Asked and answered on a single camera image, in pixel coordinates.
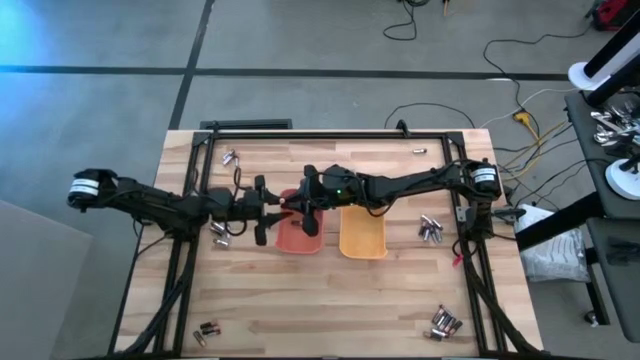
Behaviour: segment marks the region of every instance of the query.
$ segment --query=white joint label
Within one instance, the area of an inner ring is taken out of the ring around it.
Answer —
[[[71,183],[71,186],[90,186],[96,189],[98,188],[98,185],[100,184],[97,181],[89,180],[89,179],[75,179]]]
[[[483,181],[494,181],[496,177],[493,175],[480,175],[480,176],[476,176],[473,178],[473,181],[475,181],[476,183],[479,182],[483,182]]]
[[[98,196],[98,189],[88,187],[88,186],[81,186],[81,185],[72,186],[69,192],[83,192],[86,194],[91,194],[93,196]]]
[[[471,173],[472,177],[479,175],[496,175],[496,171],[493,168],[482,168]]]

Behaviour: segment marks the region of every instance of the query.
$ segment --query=wooden table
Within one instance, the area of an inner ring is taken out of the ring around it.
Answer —
[[[464,132],[467,156],[495,163],[487,130]],[[192,131],[170,131],[155,186],[180,194]],[[233,166],[221,164],[234,148],[240,156],[242,184],[264,174],[273,193],[297,188],[302,169],[335,163],[374,175],[400,176],[444,164],[436,140],[243,140],[216,141],[210,186],[232,186]],[[427,148],[427,155],[414,155]],[[495,206],[504,205],[504,199]],[[268,212],[279,211],[269,207]],[[444,226],[444,242],[417,236],[420,214]],[[315,255],[283,254],[273,244],[278,226],[268,231],[268,246],[257,247],[253,231],[233,239],[229,250],[215,248],[203,227],[184,335],[183,356],[471,356],[477,355],[462,266],[452,267],[456,228],[448,191],[400,199],[385,215],[389,253],[383,260],[353,260],[338,249],[339,210],[325,213],[324,248]],[[496,233],[513,236],[496,223]],[[141,246],[161,236],[147,227]],[[515,242],[487,241],[498,300],[515,326],[541,348],[524,272]],[[147,325],[162,297],[171,241],[138,259],[124,309],[116,349],[124,349]],[[445,304],[465,325],[443,342],[425,339],[438,304]],[[177,306],[167,331],[171,346]],[[493,336],[483,307],[489,344]],[[191,333],[217,319],[222,334],[202,348]]]

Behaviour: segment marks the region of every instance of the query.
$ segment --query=electrical cord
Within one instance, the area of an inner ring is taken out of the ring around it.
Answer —
[[[527,161],[526,161],[526,162],[525,162],[525,163],[520,167],[520,169],[513,169],[513,168],[510,168],[509,170],[511,170],[511,171],[516,171],[516,172],[521,172],[521,171],[525,171],[525,172],[526,172],[526,170],[527,170],[528,168],[530,168],[531,166],[533,166],[533,164],[534,164],[536,161],[538,161],[538,159],[540,159],[543,155],[545,155],[545,154],[547,154],[547,153],[549,153],[549,152],[551,152],[551,151],[553,151],[553,150],[555,150],[555,149],[557,149],[557,148],[559,148],[559,147],[561,147],[561,146],[564,146],[564,145],[567,145],[567,144],[571,144],[571,143],[574,143],[574,142],[576,142],[576,141],[578,141],[578,139],[573,139],[573,140],[569,140],[569,141],[565,141],[565,142],[562,142],[562,143],[560,143],[560,144],[557,144],[557,145],[555,145],[555,146],[551,147],[550,149],[547,149],[547,150],[545,150],[545,151],[541,152],[538,156],[529,158],[529,160],[527,160]]]
[[[577,176],[580,173],[580,171],[582,171],[582,169],[584,169],[586,166],[587,166],[587,164],[583,164],[582,166],[580,166],[580,168],[578,168],[578,171],[576,171],[575,173],[567,176],[560,184],[552,187],[551,190],[549,190],[549,192],[546,193],[545,195],[542,195],[542,196],[538,195],[538,196],[540,196],[540,198],[538,199],[537,202],[540,202],[543,199],[547,200],[547,196],[551,195],[551,193],[554,192],[556,189],[562,187],[569,179],[571,179],[572,177]]]
[[[527,147],[527,149],[525,149],[524,152],[522,152],[520,155],[514,157],[513,159],[511,159],[508,163],[506,163],[504,166],[507,167],[509,165],[511,165],[514,161],[518,160],[519,158],[521,158],[524,154],[527,153],[527,151],[529,149],[532,149],[536,146],[540,147],[539,145],[537,145],[538,142],[540,142],[542,139],[546,138],[547,136],[549,136],[554,130],[558,129],[559,127],[561,127],[562,125],[564,125],[564,121],[559,122],[558,124],[556,124],[554,127],[552,127],[551,129],[547,130],[547,132],[545,132],[542,136],[539,137],[539,139],[537,140],[537,142],[529,145]]]
[[[606,164],[610,164],[610,162],[609,162],[608,160],[605,160],[605,159],[598,159],[598,158],[595,158],[595,159],[584,159],[584,160],[580,160],[580,161],[578,161],[578,162],[575,162],[575,163],[573,163],[573,164],[569,165],[569,166],[568,166],[567,168],[565,168],[564,170],[561,170],[561,171],[559,171],[559,172],[555,173],[554,175],[552,175],[550,178],[548,178],[547,180],[545,180],[545,181],[542,183],[542,185],[540,185],[537,189],[533,190],[533,191],[532,191],[532,192],[530,192],[529,194],[527,194],[527,195],[523,196],[522,198],[520,198],[520,200],[518,200],[518,202],[516,203],[516,206],[515,206],[515,207],[518,207],[518,205],[520,205],[520,203],[522,202],[522,200],[524,200],[524,199],[528,198],[529,196],[531,196],[531,195],[533,195],[533,194],[536,194],[536,192],[537,192],[537,191],[541,190],[541,189],[542,189],[545,185],[547,185],[551,180],[553,180],[553,179],[555,179],[556,177],[558,177],[558,176],[562,175],[563,173],[565,173],[565,172],[569,171],[572,167],[574,167],[574,166],[576,166],[576,165],[578,165],[578,164],[581,164],[581,163],[583,163],[583,162],[587,162],[587,161],[602,161],[602,162],[604,162],[604,163],[606,163]]]
[[[513,173],[511,171],[509,171],[509,169],[503,167],[502,165],[498,165],[499,168],[502,168],[502,170],[504,170],[505,172],[507,172],[509,175],[513,175]],[[522,181],[520,181],[520,179],[518,178],[514,178],[514,180],[518,183],[518,186],[522,186],[523,188],[529,190],[532,194],[536,194],[538,196],[540,196],[540,194],[538,194],[536,191],[531,190],[530,187],[528,187],[527,185],[525,185]],[[560,210],[560,208],[558,207],[558,205],[554,204],[553,202],[551,202],[550,200],[544,199],[546,202],[548,202],[549,204],[553,205],[553,207],[556,210]]]
[[[549,141],[551,141],[552,139],[555,139],[556,137],[558,137],[558,136],[560,136],[561,134],[563,134],[565,131],[567,131],[569,128],[571,128],[571,126],[572,126],[572,125],[570,124],[570,126],[567,126],[567,127],[566,127],[566,128],[564,128],[563,130],[561,130],[561,131],[559,131],[558,133],[556,133],[555,135],[553,135],[553,136],[551,137],[551,139],[549,139],[549,140],[545,141],[545,142],[544,142],[544,144],[541,144],[540,146],[538,146],[538,148],[536,149],[536,151],[534,151],[534,152],[531,154],[531,156],[529,157],[529,159],[527,159],[527,161],[525,161],[525,163],[524,163],[523,165],[521,165],[520,169],[518,169],[517,167],[513,167],[513,168],[510,168],[509,170],[512,170],[512,171],[518,171],[518,172],[520,172],[518,175],[516,175],[516,177],[520,177],[520,176],[524,175],[527,171],[529,171],[529,170],[530,170],[530,169],[531,169],[531,168],[532,168],[532,167],[533,167],[533,166],[534,166],[534,165],[535,165],[535,164],[540,160],[540,158],[542,157],[542,155],[544,155],[544,154],[546,154],[546,153],[548,153],[548,152],[550,152],[550,151],[552,151],[552,150],[554,150],[554,149],[556,149],[556,148],[558,148],[558,147],[560,147],[560,146],[567,145],[567,144],[573,143],[573,142],[575,142],[575,141],[578,141],[578,139],[573,139],[573,140],[565,141],[565,142],[563,142],[563,143],[560,143],[560,144],[557,144],[557,145],[553,146],[551,149],[548,149],[548,150],[546,150],[546,151],[544,151],[544,152],[542,152],[542,153],[540,153],[540,154],[536,155],[536,153],[537,153],[538,151],[540,151],[540,149],[542,148],[542,146],[543,146],[543,145],[547,144],[547,143],[548,143]]]
[[[567,130],[571,129],[572,127],[573,127],[573,124],[569,123],[569,126],[567,126],[566,128],[562,129],[559,133],[553,135],[551,137],[551,139],[557,138],[558,136],[564,134]],[[519,149],[507,149],[507,148],[502,148],[502,147],[494,147],[493,150],[500,150],[500,151],[507,151],[507,152],[520,152],[522,150],[528,149],[531,145],[523,146],[523,147],[521,147]]]
[[[477,244],[474,240],[467,240],[467,241],[472,242],[472,243],[474,243],[474,244],[476,245],[476,246],[473,248],[473,250],[471,250],[471,252],[470,252],[470,255],[471,255],[471,256],[473,256],[473,255],[475,255],[475,254],[478,252],[478,244]],[[456,251],[456,246],[459,246],[459,245],[460,245],[460,239],[456,240],[456,241],[453,243],[453,245],[451,245],[451,251],[453,251],[453,255],[455,255],[455,256],[456,256],[456,258],[460,258],[460,257],[461,257],[461,255],[462,255],[462,253],[461,253],[461,252],[459,253],[458,251]]]
[[[553,136],[551,137],[551,139],[555,139],[555,138],[557,138],[558,136],[562,135],[562,134],[563,134],[563,133],[565,133],[567,130],[569,130],[572,126],[573,126],[573,124],[569,123],[569,126],[567,126],[566,128],[562,129],[560,132],[558,132],[558,133],[556,133],[555,135],[553,135]],[[512,171],[522,171],[522,170],[524,170],[524,169],[525,169],[525,167],[527,167],[527,165],[529,164],[529,162],[530,162],[530,161],[531,161],[531,160],[536,156],[536,154],[537,154],[537,152],[540,150],[540,148],[541,148],[543,145],[547,144],[551,139],[549,139],[549,140],[545,141],[544,143],[540,144],[540,146],[538,146],[538,148],[537,148],[537,151],[534,151],[533,153],[531,153],[531,156],[529,157],[529,159],[527,159],[527,161],[524,163],[524,165],[521,165],[521,166],[520,166],[520,169],[518,169],[518,167],[517,167],[517,166],[513,166],[513,167],[510,167],[510,168],[509,168],[509,170],[512,170]],[[524,149],[526,149],[526,148],[527,148],[527,147],[525,146],[525,147],[523,147],[523,148],[517,149],[517,151],[515,151],[514,149],[504,149],[504,148],[494,148],[494,150],[506,150],[506,151],[511,151],[511,152],[519,152],[519,151],[524,150]]]
[[[400,2],[402,2],[402,7],[404,7],[404,11],[406,11],[407,14],[409,15],[409,21],[406,23],[387,26],[384,30],[382,30],[382,35],[384,35],[387,39],[396,40],[396,41],[413,41],[417,39],[418,26],[416,25],[416,20],[413,16],[415,12],[415,8],[427,5],[430,1],[431,0],[400,0]],[[387,34],[387,31],[391,29],[401,28],[405,26],[412,26],[413,35],[409,37],[397,37],[397,36]]]
[[[145,246],[144,248],[142,248],[142,250],[138,251],[138,254],[136,254],[136,258],[139,257],[140,255],[142,255],[142,253],[144,253],[145,251],[151,249],[154,245],[157,245],[159,242],[161,242],[162,240],[164,240],[164,239],[166,239],[168,237],[169,237],[169,231],[166,231],[161,238],[159,238],[158,240],[153,241],[151,244]]]
[[[538,91],[538,92],[534,93],[533,95],[529,96],[528,98],[526,98],[526,99],[525,99],[525,101],[523,101],[523,102],[522,102],[522,105],[524,106],[524,104],[528,103],[528,102],[529,102],[529,100],[532,100],[532,99],[533,99],[533,98],[535,98],[536,96],[538,96],[538,95],[540,95],[540,94],[542,94],[542,93],[545,93],[545,92],[547,92],[547,91],[564,93],[564,92],[571,92],[571,91],[574,91],[574,90],[578,90],[578,88],[567,89],[567,90],[542,89],[542,90],[540,90],[540,91]],[[502,115],[502,116],[498,116],[497,118],[493,118],[493,119],[487,120],[484,124],[480,125],[480,126],[479,126],[479,128],[480,128],[480,129],[482,129],[482,128],[486,127],[487,125],[491,124],[492,122],[494,122],[494,121],[496,121],[496,120],[501,120],[501,119],[508,118],[508,117],[510,117],[511,115],[513,115],[513,114],[515,114],[515,113],[519,112],[520,110],[521,110],[521,108],[517,108],[517,109],[515,109],[515,110],[513,110],[513,111],[511,111],[511,112],[509,112],[509,113],[507,113],[507,114],[504,114],[504,115]]]
[[[587,31],[589,31],[589,29],[591,28],[591,25],[587,26],[586,29],[584,29],[584,31],[582,31],[581,33],[577,34],[577,35],[555,35],[555,34],[544,34],[542,35],[538,40],[535,41],[525,41],[525,40],[517,40],[517,39],[494,39],[491,40],[489,42],[487,42],[487,44],[484,47],[484,50],[482,51],[482,57],[484,57],[484,60],[486,62],[488,62],[491,66],[493,66],[494,68],[496,68],[498,71],[500,71],[500,73],[508,78],[509,80],[511,80],[512,82],[514,82],[516,84],[516,93],[515,93],[515,101],[516,104],[520,107],[520,109],[522,109],[522,111],[526,111],[527,113],[529,113],[525,107],[523,103],[520,103],[520,99],[519,99],[519,95],[520,95],[520,82],[516,79],[514,79],[513,77],[509,76],[509,74],[507,74],[500,66],[498,66],[496,63],[494,63],[493,61],[491,61],[488,57],[487,57],[487,50],[489,49],[489,46],[493,43],[509,43],[509,42],[513,42],[513,43],[517,43],[517,44],[525,44],[525,45],[536,45],[538,44],[540,41],[544,40],[544,38],[547,37],[552,37],[552,38],[560,38],[560,39],[575,39],[575,38],[579,38],[581,36],[584,36]],[[536,126],[538,126],[539,129],[539,125],[538,122],[536,121],[535,117],[533,117],[533,115],[531,115],[531,118],[533,119],[534,124],[536,124]]]
[[[505,240],[514,240],[514,241],[516,240],[516,238],[512,238],[512,237],[509,237],[509,236],[504,236],[504,235],[500,235],[500,234],[496,234],[496,233],[491,233],[491,235],[495,236],[495,237],[499,237],[501,239],[505,239]]]
[[[236,166],[235,170],[233,170],[233,185],[235,185],[235,189],[233,190],[233,196],[231,198],[231,204],[234,204],[236,202],[236,198],[238,197],[238,191],[240,189],[242,189],[244,191],[247,191],[247,190],[251,189],[248,186],[240,186],[241,179],[242,179],[242,169],[240,169],[240,166]],[[247,220],[243,220],[242,221],[242,228],[237,233],[234,233],[233,231],[231,231],[231,229],[229,229],[229,222],[228,221],[224,222],[224,230],[227,233],[229,233],[229,235],[231,235],[231,236],[240,236],[240,235],[244,234],[245,231],[247,231]]]
[[[471,124],[472,128],[476,128],[476,125],[473,123],[473,120],[471,120],[471,118],[469,117],[469,115],[467,115],[464,111],[462,110],[458,110],[454,107],[451,106],[447,106],[447,105],[443,105],[443,104],[438,104],[438,103],[431,103],[431,102],[416,102],[416,103],[411,103],[411,104],[407,104],[407,105],[400,105],[398,107],[396,107],[395,109],[393,109],[393,111],[391,112],[391,114],[389,114],[389,116],[387,116],[387,119],[384,121],[384,126],[383,129],[387,128],[387,125],[389,124],[389,120],[391,120],[391,117],[398,111],[404,108],[408,108],[408,107],[412,107],[412,106],[436,106],[436,107],[441,107],[444,109],[449,109],[451,111],[455,111],[458,114],[461,114],[462,116],[464,116],[468,121],[469,124]]]

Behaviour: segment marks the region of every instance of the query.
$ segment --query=concrete floor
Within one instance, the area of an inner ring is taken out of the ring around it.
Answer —
[[[404,21],[394,0],[218,0],[198,59],[201,68],[374,69],[494,72],[482,58],[493,38],[577,34],[591,0],[454,0],[416,10],[418,40],[393,42],[384,27]],[[182,67],[187,65],[205,0],[5,0],[0,3],[0,66]],[[546,39],[537,46],[498,44],[490,57],[506,71],[564,73],[611,34]],[[131,219],[115,211],[80,214],[65,205],[74,172],[112,168],[153,183],[182,76],[0,73],[0,198],[95,236],[58,338],[55,358],[103,354],[134,252]],[[567,82],[523,81],[521,100]],[[202,120],[291,118],[295,128],[381,128],[398,105],[441,102],[476,125],[513,110],[515,86],[490,80],[394,80],[196,76],[179,128]],[[542,131],[565,120],[563,94],[527,104]],[[464,128],[439,108],[397,114],[412,127]],[[530,134],[511,120],[489,126],[494,146],[520,147]],[[555,143],[575,138],[572,130]],[[511,155],[499,153],[504,163]],[[523,181],[537,187],[582,155],[577,143],[546,156]],[[562,181],[563,177],[553,182]],[[587,194],[583,170],[549,199],[565,206]],[[545,349],[554,354],[637,359],[617,325],[591,329],[583,284],[531,284]]]

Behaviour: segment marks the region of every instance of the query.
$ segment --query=black stripe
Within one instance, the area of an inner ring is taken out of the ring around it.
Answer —
[[[178,90],[178,97],[176,98],[176,104],[173,107],[171,113],[171,121],[169,121],[169,130],[177,130],[180,127],[180,121],[182,120],[182,113],[184,112],[184,106],[187,103],[187,95],[189,95],[189,88],[191,87],[191,81],[195,74],[196,65],[198,64],[198,57],[200,56],[200,50],[202,49],[202,42],[204,41],[204,34],[207,32],[207,23],[209,22],[209,15],[211,15],[211,8],[215,0],[207,0],[202,10],[202,16],[200,16],[200,24],[198,25],[198,31],[196,32],[196,38],[193,40],[193,46],[191,47],[191,55],[189,55],[189,61],[187,62],[187,69],[182,78],[180,84],[180,90]]]
[[[93,74],[93,75],[184,75],[184,68],[112,66],[22,66],[0,65],[0,73]]]
[[[194,50],[200,52],[202,44]],[[95,75],[187,75],[188,68],[177,67],[111,67],[111,66],[21,66],[0,65],[0,73],[33,74],[95,74]],[[237,77],[301,77],[301,78],[363,78],[363,79],[434,79],[488,80],[506,79],[500,73],[459,71],[402,71],[402,70],[322,70],[322,69],[194,69],[193,76]],[[566,74],[512,73],[520,81],[568,81]]]
[[[395,70],[319,70],[319,69],[196,69],[195,75],[238,77],[333,77],[374,79],[443,79],[443,80],[487,80],[506,79],[500,73],[457,71],[395,71]],[[511,73],[515,80],[522,81],[568,81],[567,74]]]

